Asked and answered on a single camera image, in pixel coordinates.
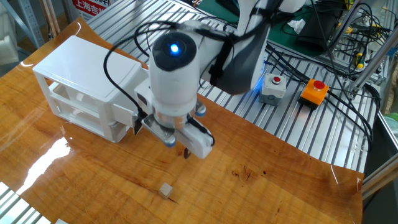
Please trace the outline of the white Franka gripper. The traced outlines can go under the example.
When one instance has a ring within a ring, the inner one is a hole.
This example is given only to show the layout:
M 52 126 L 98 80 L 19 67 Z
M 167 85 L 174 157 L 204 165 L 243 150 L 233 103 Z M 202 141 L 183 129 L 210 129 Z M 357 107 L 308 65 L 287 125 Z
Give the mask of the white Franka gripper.
M 176 142 L 185 146 L 183 158 L 188 159 L 192 154 L 204 159 L 212 150 L 214 140 L 211 132 L 204 127 L 195 116 L 206 113 L 205 105 L 192 97 L 189 101 L 179 105 L 168 105 L 169 111 L 177 111 L 179 115 L 169 116 L 160 106 L 150 88 L 150 80 L 146 79 L 134 89 L 134 94 L 147 116 L 142 119 L 143 127 L 161 140 L 167 147 L 174 147 Z

